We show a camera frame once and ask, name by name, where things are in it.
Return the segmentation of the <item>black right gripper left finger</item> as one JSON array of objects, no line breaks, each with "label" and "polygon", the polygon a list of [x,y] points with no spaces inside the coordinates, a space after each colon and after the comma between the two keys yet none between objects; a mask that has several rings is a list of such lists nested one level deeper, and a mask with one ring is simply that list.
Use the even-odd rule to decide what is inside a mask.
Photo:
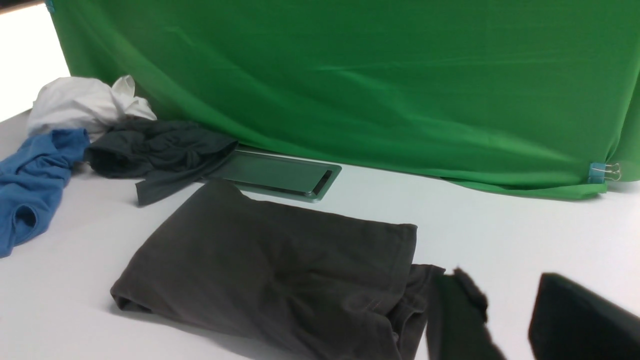
[{"label": "black right gripper left finger", "polygon": [[488,307],[486,295],[466,271],[438,275],[428,294],[430,360],[504,360],[487,328]]}]

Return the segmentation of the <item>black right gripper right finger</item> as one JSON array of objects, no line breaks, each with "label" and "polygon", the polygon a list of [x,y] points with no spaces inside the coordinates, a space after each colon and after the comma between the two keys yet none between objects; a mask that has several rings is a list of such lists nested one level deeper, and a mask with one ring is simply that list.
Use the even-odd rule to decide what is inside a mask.
[{"label": "black right gripper right finger", "polygon": [[558,273],[542,273],[528,330],[537,360],[638,360],[640,319]]}]

